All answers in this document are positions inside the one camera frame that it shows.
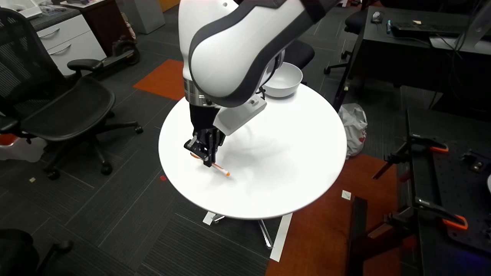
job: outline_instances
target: desk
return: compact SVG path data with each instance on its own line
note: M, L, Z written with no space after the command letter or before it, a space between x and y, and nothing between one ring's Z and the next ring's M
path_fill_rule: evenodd
M335 110L301 85L226 139L217 165L231 179L194 160L186 100L168 116L159 140L162 166L174 188L205 211L238 220L269 220L297 212L337 182L347 154L344 126Z
M456 171L464 168L461 160L462 154L469 149L476 151L491 151L491 125L482 122L473 122L461 117L453 117L439 113L410 113L409 114L409 134L419 134L424 137L438 139L446 142L450 146L450 154L446 162L453 166ZM491 199L487 197L470 197L472 188L478 183L465 183L467 188L459 191L459 194L453 192L450 195L447 191L446 195L442 191L446 186L461 180L439 174L436 169L436 162L432 156L421 151L418 146L412 146L413 153L410 156L410 168L412 168L412 194L418 199L427 200L435 205L441 205L446 209L450 209L444 205L444 199L458 197L461 199L461 205L458 209L461 212L467 211L469 206L482 206L488 203L488 209L491 209ZM441 222L429 217L421 212L415 215L413 228L418 235L418 248L419 248L419 275L446 275L446 276L461 276L461 275L473 275L473 276L488 276L491 272L491 255L484 254L481 251L472 249L461 243L456 243L449 238L447 231L442 228Z
M380 25L372 24L372 15L375 11L383 15L383 24ZM433 50L430 41L395 38L387 33L387 21L422 21L432 25L456 27L467 25L469 18L370 7L366 28L358 38L346 79L338 90L335 107L341 107L344 94L350 90L350 80L355 77L438 93L449 93L456 87L456 82L450 82L453 59L449 51ZM487 73L491 68L491 57L479 54L462 54L461 57L462 61L455 61L455 68L459 68L461 87L467 88L467 93L481 93L482 88L490 88L491 82Z

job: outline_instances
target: table base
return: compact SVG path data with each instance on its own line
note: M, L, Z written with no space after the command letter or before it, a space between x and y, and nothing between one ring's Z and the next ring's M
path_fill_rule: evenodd
M218 225L221 220L225 220L226 217L223 215L215 215L214 217L214 225ZM258 222L260 225L260 229L261 229L261 234L263 234L263 238L264 238L264 243L266 243L266 248L268 249L272 249L274 248L274 243L272 243L272 237L271 237L271 232L268 231L266 225L263 220Z

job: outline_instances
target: metal stand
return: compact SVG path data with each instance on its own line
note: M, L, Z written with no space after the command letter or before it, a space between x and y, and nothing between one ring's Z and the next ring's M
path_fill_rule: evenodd
M214 217L214 225L218 225L221 220L225 220L226 217L223 215L215 215ZM261 229L261 234L263 234L263 238L264 238L264 243L266 243L266 248L268 249L272 249L274 248L274 243L272 243L272 237L271 237L271 232L268 231L266 225L263 220L258 222L260 225L260 229Z
M453 232L469 231L467 218L452 214L442 206L415 199L409 208L389 215L376 228L360 235L350 243L350 268L347 275L361 276L367 260L401 246L407 237L415 235L416 212L426 212L432 214L435 218L441 218L444 226Z

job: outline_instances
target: office chair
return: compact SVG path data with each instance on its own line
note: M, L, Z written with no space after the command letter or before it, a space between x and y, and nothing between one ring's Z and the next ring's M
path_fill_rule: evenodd
M0 231L0 276L42 276L54 254L67 254L73 241L54 243L42 261L33 237L17 229Z
M367 15L369 15L369 10L367 10L367 8L369 8L369 4L370 4L370 2L363 2L361 11L352 15L352 16L344 22L344 25L346 25L344 31L346 31L346 33L352 33L352 34L357 34L357 36L360 36L360 34L363 33L363 30L364 30L364 27L366 27ZM350 53L350 51L344 51L344 53L341 54L341 61L347 61L349 57L352 57L352 54L353 54L353 53ZM347 64L338 64L338 65L326 67L326 68L324 68L324 74L329 76L329 74L332 74L332 71L337 70L337 68L349 68L349 62L347 62Z
M304 70L317 56L314 48L301 41L294 41L287 48L286 48L286 64L292 64L300 70Z
M132 128L139 123L106 126L113 116L116 96L82 71L102 71L103 62L79 61L70 68L77 74L65 79L42 45L30 21L0 8L0 134L20 139L44 139L48 151L54 151L47 166L50 179L60 177L60 159L80 142L88 142L102 162L102 174L113 168L105 159L99 134Z

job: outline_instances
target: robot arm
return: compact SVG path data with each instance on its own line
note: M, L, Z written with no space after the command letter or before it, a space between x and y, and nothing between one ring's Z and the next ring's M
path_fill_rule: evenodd
M218 146L266 108L257 93L292 41L338 0L182 0L180 47L194 140L186 149L215 163Z

